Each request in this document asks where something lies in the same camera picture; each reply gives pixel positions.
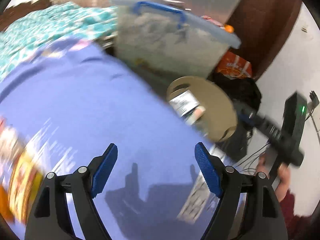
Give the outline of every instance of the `yellow package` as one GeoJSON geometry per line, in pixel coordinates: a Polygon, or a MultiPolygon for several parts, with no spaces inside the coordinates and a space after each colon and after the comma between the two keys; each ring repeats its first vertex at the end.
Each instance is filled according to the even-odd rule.
{"type": "Polygon", "coordinates": [[[22,152],[13,162],[13,170],[9,183],[9,208],[15,218],[26,224],[32,204],[43,180],[43,174],[32,158],[22,152]]]}

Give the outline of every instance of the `orange bag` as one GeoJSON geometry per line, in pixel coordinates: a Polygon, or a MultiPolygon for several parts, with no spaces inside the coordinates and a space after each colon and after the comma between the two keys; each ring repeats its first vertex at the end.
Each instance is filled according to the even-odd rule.
{"type": "Polygon", "coordinates": [[[227,51],[214,70],[230,79],[252,77],[252,66],[249,61],[227,51]]]}

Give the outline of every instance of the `blue gripper pad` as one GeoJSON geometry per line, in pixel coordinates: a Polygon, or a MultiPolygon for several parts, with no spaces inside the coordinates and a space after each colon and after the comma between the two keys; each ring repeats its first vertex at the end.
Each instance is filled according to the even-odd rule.
{"type": "Polygon", "coordinates": [[[208,185],[210,192],[214,193],[218,198],[222,196],[220,185],[220,177],[209,160],[209,152],[202,143],[195,146],[195,158],[208,185]]]}
{"type": "Polygon", "coordinates": [[[110,176],[110,173],[115,166],[118,158],[118,148],[115,144],[110,145],[102,156],[98,157],[100,165],[97,171],[92,176],[91,197],[95,198],[101,193],[110,176]]]}

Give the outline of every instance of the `red cloth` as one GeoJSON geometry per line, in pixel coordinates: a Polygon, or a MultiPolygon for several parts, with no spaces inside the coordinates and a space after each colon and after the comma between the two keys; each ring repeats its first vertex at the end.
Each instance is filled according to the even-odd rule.
{"type": "Polygon", "coordinates": [[[294,239],[310,224],[310,217],[299,217],[294,215],[294,195],[291,194],[289,190],[284,199],[280,202],[280,206],[288,231],[288,239],[294,239]]]}

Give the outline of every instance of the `teal patterned blanket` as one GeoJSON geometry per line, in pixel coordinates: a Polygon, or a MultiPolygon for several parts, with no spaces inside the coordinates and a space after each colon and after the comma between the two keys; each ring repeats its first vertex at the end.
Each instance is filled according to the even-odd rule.
{"type": "Polygon", "coordinates": [[[83,8],[67,2],[34,11],[0,33],[0,81],[40,46],[60,37],[95,40],[116,30],[116,7],[83,8]]]}

